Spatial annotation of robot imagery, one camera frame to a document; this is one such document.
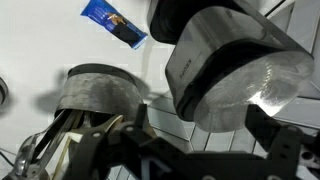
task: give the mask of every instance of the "candy bar wrapper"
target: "candy bar wrapper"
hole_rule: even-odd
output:
[[[148,37],[105,0],[90,0],[81,15],[88,16],[133,49],[137,49]]]

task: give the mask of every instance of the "cable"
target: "cable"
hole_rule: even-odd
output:
[[[7,158],[6,155],[4,155],[1,151],[0,151],[0,155],[3,157],[4,160],[7,161],[7,163],[10,165],[10,166],[14,166],[13,163]]]

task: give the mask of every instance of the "blue snack wrapper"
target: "blue snack wrapper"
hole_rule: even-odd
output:
[[[88,16],[133,49],[140,47],[148,37],[105,0],[90,0],[81,15]]]

